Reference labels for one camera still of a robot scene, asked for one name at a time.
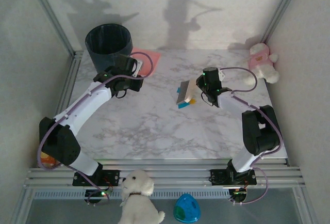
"white plush dog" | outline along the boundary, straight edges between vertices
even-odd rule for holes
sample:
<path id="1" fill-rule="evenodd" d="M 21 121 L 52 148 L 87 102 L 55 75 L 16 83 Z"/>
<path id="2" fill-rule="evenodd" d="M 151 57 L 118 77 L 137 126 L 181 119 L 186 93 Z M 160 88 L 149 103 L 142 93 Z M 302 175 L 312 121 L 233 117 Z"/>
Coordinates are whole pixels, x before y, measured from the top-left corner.
<path id="1" fill-rule="evenodd" d="M 165 218 L 149 199 L 154 191 L 154 181 L 145 171 L 136 170 L 123 179 L 123 213 L 118 224 L 159 224 Z"/>

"blue block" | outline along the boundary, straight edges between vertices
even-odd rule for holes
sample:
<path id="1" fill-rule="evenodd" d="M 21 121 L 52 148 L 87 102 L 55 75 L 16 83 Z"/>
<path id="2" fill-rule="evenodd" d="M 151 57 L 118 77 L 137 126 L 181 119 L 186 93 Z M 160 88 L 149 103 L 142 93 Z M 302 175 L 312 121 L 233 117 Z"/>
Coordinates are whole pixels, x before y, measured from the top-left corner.
<path id="1" fill-rule="evenodd" d="M 181 109 L 181 108 L 184 108 L 184 107 L 186 107 L 186 106 L 188 106 L 188 105 L 190 105 L 190 103 L 182 103 L 182 104 L 178 104 L 177 107 L 178 107 L 179 109 Z"/>

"pink teddy bear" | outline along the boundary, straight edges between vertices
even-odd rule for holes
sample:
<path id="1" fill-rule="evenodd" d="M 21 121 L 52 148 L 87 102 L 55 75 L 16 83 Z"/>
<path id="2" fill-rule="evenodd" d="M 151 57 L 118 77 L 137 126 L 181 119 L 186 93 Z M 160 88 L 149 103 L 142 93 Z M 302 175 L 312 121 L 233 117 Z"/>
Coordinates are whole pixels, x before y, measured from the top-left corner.
<path id="1" fill-rule="evenodd" d="M 279 73 L 274 69 L 274 63 L 277 62 L 278 55 L 271 54 L 269 48 L 264 43 L 258 43 L 250 48 L 249 69 L 254 72 L 257 78 L 264 78 L 268 83 L 276 83 L 279 80 Z M 253 85 L 254 77 L 249 74 L 245 83 Z"/>

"pink sticky note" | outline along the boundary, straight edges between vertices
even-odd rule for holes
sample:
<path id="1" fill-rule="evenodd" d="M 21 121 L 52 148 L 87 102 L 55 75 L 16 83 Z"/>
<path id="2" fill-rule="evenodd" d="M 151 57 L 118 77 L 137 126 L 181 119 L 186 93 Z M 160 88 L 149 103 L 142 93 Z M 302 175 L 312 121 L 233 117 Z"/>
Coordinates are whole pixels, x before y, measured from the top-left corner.
<path id="1" fill-rule="evenodd" d="M 158 61 L 160 60 L 161 54 L 154 52 L 154 51 L 150 51 L 150 50 L 142 50 L 142 49 L 139 49 L 138 47 L 133 47 L 132 53 L 133 52 L 144 52 L 150 56 L 150 58 L 154 64 L 154 69 L 149 76 L 153 75 L 156 70 Z M 151 64 L 150 64 L 149 59 L 145 55 L 141 55 L 141 54 L 135 54 L 135 55 L 132 55 L 132 57 L 134 59 L 143 61 L 142 69 L 139 72 L 139 75 L 146 76 L 150 72 L 150 69 L 151 69 Z"/>

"black cup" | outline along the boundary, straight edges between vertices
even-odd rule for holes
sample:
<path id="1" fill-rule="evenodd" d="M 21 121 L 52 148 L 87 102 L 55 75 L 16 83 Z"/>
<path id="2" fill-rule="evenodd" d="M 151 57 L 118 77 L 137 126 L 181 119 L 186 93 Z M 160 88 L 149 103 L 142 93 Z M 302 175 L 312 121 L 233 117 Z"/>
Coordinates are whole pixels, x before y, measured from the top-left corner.
<path id="1" fill-rule="evenodd" d="M 86 36 L 85 45 L 97 73 L 114 66 L 118 55 L 129 55 L 133 44 L 127 28 L 119 24 L 103 24 Z"/>

